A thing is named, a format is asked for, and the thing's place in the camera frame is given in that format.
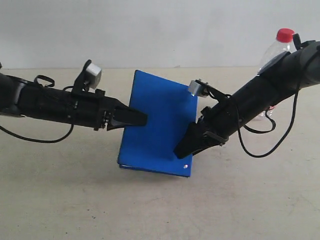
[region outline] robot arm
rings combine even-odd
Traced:
[[[102,70],[88,60],[74,85],[59,90],[46,76],[39,75],[31,82],[0,73],[0,115],[79,125],[95,131],[146,125],[146,114],[96,89],[101,74]],[[38,80],[49,84],[43,86]]]
[[[230,135],[269,106],[275,106],[295,94],[298,97],[300,89],[319,84],[320,41],[308,43],[302,44],[304,48],[294,53],[284,52],[272,59],[257,76],[233,95],[223,94],[199,80],[192,81],[189,91],[193,95],[210,95],[218,103],[204,108],[197,123],[192,122],[188,126],[184,137],[174,149],[177,157],[182,159],[213,146],[222,146]]]

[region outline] beige table surface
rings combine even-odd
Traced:
[[[189,84],[201,78],[233,93],[255,68],[144,69]],[[2,70],[70,85],[79,69]],[[134,69],[106,69],[99,85],[128,104]],[[320,239],[320,86],[300,92],[291,134],[271,156],[246,155],[233,135],[194,157],[190,178],[120,169],[122,130],[75,127],[57,144],[0,132],[0,240],[318,240]],[[269,150],[291,117],[292,98],[277,106],[275,132],[243,130],[256,154]],[[213,100],[200,99],[198,112]],[[18,134],[62,136],[69,126],[0,117]],[[268,128],[266,122],[251,126]]]

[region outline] plastic bottle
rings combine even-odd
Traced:
[[[266,65],[271,59],[278,56],[283,52],[290,51],[290,45],[293,40],[293,35],[295,32],[290,28],[281,28],[276,34],[275,42],[265,51],[260,64],[259,70]],[[274,111],[275,106],[270,106],[268,115],[271,116]],[[260,113],[256,118],[256,120],[265,119],[265,112]]]

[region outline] white wall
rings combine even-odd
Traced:
[[[281,27],[320,40],[319,0],[0,0],[5,68],[254,66]]]

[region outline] blue book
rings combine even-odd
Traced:
[[[193,156],[178,159],[174,149],[196,120],[197,101],[188,86],[136,70],[129,106],[147,114],[147,124],[124,129],[119,166],[190,177]]]

